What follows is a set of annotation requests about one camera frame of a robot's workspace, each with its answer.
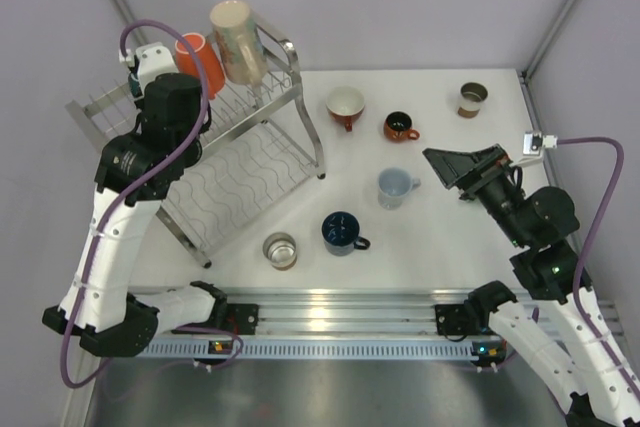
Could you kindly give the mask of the light blue mug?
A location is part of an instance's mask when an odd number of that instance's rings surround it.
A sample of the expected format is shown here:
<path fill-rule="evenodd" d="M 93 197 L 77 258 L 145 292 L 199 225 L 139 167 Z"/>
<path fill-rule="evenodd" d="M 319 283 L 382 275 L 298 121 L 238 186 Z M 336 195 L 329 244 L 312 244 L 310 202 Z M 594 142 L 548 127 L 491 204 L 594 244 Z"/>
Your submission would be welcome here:
<path fill-rule="evenodd" d="M 421 186 L 421 180 L 398 167 L 384 169 L 378 175 L 378 202 L 387 210 L 399 208 L 405 198 Z"/>

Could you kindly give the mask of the tall beige floral mug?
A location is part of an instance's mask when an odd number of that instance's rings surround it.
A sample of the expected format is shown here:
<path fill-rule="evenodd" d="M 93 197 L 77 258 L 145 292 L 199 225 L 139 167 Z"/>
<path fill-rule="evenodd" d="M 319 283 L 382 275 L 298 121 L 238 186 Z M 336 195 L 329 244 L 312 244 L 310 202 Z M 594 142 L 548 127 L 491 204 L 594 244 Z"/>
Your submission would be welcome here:
<path fill-rule="evenodd" d="M 251 7 L 241 0 L 223 1 L 209 18 L 227 79 L 260 87 L 268 67 Z"/>

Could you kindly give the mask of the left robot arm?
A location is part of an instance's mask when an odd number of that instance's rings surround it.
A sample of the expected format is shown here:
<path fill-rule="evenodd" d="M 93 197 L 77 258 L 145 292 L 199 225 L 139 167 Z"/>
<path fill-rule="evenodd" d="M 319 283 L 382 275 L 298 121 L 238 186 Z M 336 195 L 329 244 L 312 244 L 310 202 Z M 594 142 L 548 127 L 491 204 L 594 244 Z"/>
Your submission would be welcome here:
<path fill-rule="evenodd" d="M 78 337 L 96 357 L 134 357 L 166 331 L 194 324 L 215 333 L 227 323 L 225 294 L 202 281 L 159 294 L 129 291 L 151 221 L 171 185 L 200 157 L 201 106 L 198 79 L 161 74 L 144 89 L 134 129 L 102 150 L 81 263 L 68 293 L 42 319 Z"/>

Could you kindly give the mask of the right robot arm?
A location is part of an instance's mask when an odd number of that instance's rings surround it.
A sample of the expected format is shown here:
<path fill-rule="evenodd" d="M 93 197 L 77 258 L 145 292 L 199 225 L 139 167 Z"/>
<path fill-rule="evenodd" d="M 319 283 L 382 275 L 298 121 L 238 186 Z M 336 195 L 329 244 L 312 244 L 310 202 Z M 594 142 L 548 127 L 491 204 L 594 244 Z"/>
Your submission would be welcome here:
<path fill-rule="evenodd" d="M 500 145 L 475 152 L 427 148 L 423 155 L 445 188 L 479 202 L 519 248 L 510 260 L 513 272 L 560 338 L 550 338 L 500 281 L 468 294 L 470 326 L 499 335 L 515 350 L 545 384 L 567 425 L 638 425 L 639 378 L 567 241 L 580 226 L 569 194 L 553 186 L 525 194 L 522 167 Z"/>

